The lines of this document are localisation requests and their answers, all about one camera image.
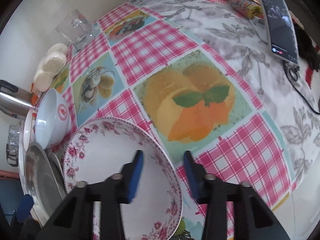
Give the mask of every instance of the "pink checkered pattern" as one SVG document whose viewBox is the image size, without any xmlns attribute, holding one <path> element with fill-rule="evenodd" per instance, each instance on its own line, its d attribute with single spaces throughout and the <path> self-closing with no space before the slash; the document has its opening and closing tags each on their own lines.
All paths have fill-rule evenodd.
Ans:
<svg viewBox="0 0 320 240">
<path fill-rule="evenodd" d="M 243 80 L 243 78 L 208 44 L 204 44 L 201 46 L 205 51 L 207 51 L 220 65 L 223 66 L 223 68 L 226 70 L 227 75 L 233 77 L 239 86 L 244 90 L 244 92 L 247 93 L 249 96 L 252 104 L 257 110 L 260 110 L 262 108 L 262 103 L 256 96 L 256 94 L 253 92 L 253 90 L 250 88 L 248 83 Z"/>
<path fill-rule="evenodd" d="M 147 8 L 147 7 L 142 7 L 141 10 L 143 10 L 144 12 L 146 12 L 146 13 L 149 14 L 149 15 L 152 15 L 152 16 L 157 17 L 158 19 L 164 19 L 164 18 L 166 18 L 166 16 L 161 15 L 161 14 L 158 14 L 157 12 L 155 12 L 155 11 L 153 11 L 153 10 L 150 10 L 150 9 Z"/>
<path fill-rule="evenodd" d="M 117 98 L 111 100 L 103 109 L 98 109 L 97 114 L 91 120 L 110 116 L 134 123 L 145 130 L 152 138 L 156 137 L 130 89 L 125 90 Z"/>
<path fill-rule="evenodd" d="M 67 105 L 68 105 L 68 110 L 71 118 L 71 129 L 67 133 L 67 135 L 63 138 L 61 143 L 59 143 L 57 146 L 54 146 L 51 148 L 52 152 L 57 152 L 61 146 L 67 141 L 71 139 L 73 134 L 77 131 L 77 124 L 76 124 L 76 111 L 74 108 L 74 102 L 73 102 L 73 97 L 72 97 L 72 89 L 71 87 L 68 87 L 66 91 L 62 94 L 63 98 L 66 100 Z"/>
<path fill-rule="evenodd" d="M 69 62 L 70 60 L 72 60 L 72 51 L 73 51 L 73 45 L 71 44 L 71 45 L 68 47 L 67 62 Z"/>
<path fill-rule="evenodd" d="M 109 49 L 104 33 L 86 45 L 70 63 L 70 79 L 73 83 L 98 57 Z"/>
<path fill-rule="evenodd" d="M 113 9 L 111 12 L 108 12 L 105 16 L 100 18 L 97 22 L 99 23 L 101 29 L 105 31 L 107 28 L 113 24 L 120 21 L 122 18 L 126 17 L 128 14 L 133 13 L 138 10 L 137 7 L 130 3 L 124 3 L 119 7 Z"/>
<path fill-rule="evenodd" d="M 124 38 L 112 47 L 128 85 L 197 44 L 164 21 L 158 20 Z"/>
<path fill-rule="evenodd" d="M 195 160 L 202 164 L 208 173 L 222 180 L 239 184 L 249 181 L 269 207 L 290 187 L 282 149 L 259 114 L 242 125 L 217 146 L 201 153 Z M 187 185 L 183 166 L 177 168 L 177 174 Z M 206 214 L 206 205 L 198 206 L 199 213 Z M 233 217 L 228 211 L 228 221 Z M 233 223 L 228 222 L 228 232 L 233 233 Z"/>
</svg>

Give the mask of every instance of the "black handle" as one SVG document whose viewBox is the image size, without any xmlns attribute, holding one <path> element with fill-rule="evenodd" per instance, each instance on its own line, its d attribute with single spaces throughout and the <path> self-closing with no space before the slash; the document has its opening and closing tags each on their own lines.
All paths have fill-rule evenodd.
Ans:
<svg viewBox="0 0 320 240">
<path fill-rule="evenodd" d="M 5 87 L 5 88 L 9 89 L 13 93 L 17 93 L 19 90 L 18 87 L 16 87 L 15 85 L 12 85 L 11 83 L 9 83 L 5 80 L 0 80 L 0 89 L 1 89 L 1 87 Z"/>
</svg>

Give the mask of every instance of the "kettle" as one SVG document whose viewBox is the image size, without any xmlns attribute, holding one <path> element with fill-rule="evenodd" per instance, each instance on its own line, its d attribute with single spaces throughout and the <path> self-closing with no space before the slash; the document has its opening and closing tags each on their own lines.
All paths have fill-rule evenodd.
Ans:
<svg viewBox="0 0 320 240">
<path fill-rule="evenodd" d="M 14 118 L 25 120 L 30 109 L 32 93 L 5 80 L 0 80 L 0 110 Z"/>
</svg>

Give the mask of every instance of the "glass mug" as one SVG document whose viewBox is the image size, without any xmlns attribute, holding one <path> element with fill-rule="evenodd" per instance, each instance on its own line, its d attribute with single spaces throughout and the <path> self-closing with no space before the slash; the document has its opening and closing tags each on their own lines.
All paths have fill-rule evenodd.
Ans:
<svg viewBox="0 0 320 240">
<path fill-rule="evenodd" d="M 78 11 L 74 10 L 70 15 L 56 27 L 67 41 L 71 42 L 76 50 L 81 50 L 86 44 L 93 40 L 97 34 L 89 21 Z"/>
</svg>

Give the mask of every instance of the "wall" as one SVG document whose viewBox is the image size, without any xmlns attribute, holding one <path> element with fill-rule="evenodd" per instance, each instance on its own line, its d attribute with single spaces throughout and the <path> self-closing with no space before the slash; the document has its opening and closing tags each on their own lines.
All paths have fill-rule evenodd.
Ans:
<svg viewBox="0 0 320 240">
<path fill-rule="evenodd" d="M 0 77 L 29 90 L 46 51 L 62 42 L 55 27 L 78 9 L 94 22 L 126 0 L 23 0 L 0 36 Z M 0 113 L 0 170 L 17 171 L 5 159 L 8 126 L 15 120 Z"/>
</svg>

